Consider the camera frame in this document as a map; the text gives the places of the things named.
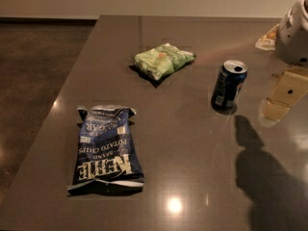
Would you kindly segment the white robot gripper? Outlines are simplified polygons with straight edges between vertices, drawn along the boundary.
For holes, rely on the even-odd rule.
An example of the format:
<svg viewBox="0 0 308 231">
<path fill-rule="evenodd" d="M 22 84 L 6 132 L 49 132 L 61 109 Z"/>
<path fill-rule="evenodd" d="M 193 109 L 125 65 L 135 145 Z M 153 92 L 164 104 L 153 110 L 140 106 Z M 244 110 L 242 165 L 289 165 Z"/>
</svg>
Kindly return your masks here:
<svg viewBox="0 0 308 231">
<path fill-rule="evenodd" d="M 276 51 L 277 57 L 287 64 L 308 65 L 308 9 L 307 0 L 296 0 L 285 16 L 255 47 Z M 291 67 L 278 76 L 273 93 L 260 106 L 264 122 L 279 122 L 291 108 L 308 93 L 308 69 Z"/>
</svg>

